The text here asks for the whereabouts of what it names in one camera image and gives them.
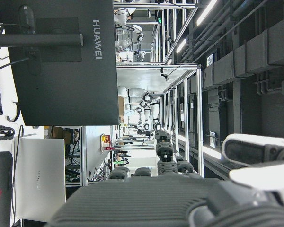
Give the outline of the grey white right robot hand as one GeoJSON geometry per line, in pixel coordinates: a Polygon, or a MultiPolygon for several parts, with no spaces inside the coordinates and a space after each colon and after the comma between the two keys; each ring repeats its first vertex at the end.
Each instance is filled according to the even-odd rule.
{"type": "Polygon", "coordinates": [[[106,181],[78,189],[50,227],[284,227],[284,138],[230,134],[223,156],[239,169],[227,180],[204,178],[173,156],[170,136],[156,132],[158,174],[114,169],[106,181]]]}

